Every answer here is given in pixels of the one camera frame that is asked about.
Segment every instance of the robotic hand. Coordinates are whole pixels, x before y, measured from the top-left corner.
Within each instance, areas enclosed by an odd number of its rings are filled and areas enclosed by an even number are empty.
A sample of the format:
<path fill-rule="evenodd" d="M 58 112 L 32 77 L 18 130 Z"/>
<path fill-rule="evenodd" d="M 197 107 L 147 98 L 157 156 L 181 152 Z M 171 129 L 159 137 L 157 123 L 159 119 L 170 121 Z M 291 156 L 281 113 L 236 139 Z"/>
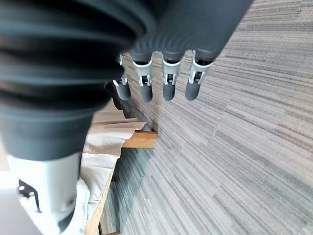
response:
<path fill-rule="evenodd" d="M 110 99 L 104 85 L 113 81 L 122 99 L 130 97 L 119 55 L 130 52 L 148 102 L 152 52 L 163 52 L 163 96 L 171 100 L 184 52 L 194 50 L 185 92 L 193 100 L 251 2 L 0 2 L 0 129 L 35 223 L 40 217 L 56 233 L 70 223 L 92 115 Z"/>

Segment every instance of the robotic finger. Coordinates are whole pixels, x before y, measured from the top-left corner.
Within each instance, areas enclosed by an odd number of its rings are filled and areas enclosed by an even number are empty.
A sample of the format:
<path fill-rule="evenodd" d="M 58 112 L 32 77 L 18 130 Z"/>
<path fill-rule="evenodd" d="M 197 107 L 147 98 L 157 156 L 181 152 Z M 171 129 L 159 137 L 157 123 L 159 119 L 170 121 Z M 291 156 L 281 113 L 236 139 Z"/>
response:
<path fill-rule="evenodd" d="M 141 98 L 144 102 L 152 100 L 152 53 L 132 54 L 137 79 L 140 85 Z"/>
<path fill-rule="evenodd" d="M 163 98 L 172 100 L 175 96 L 175 84 L 180 73 L 181 60 L 184 52 L 163 52 Z"/>

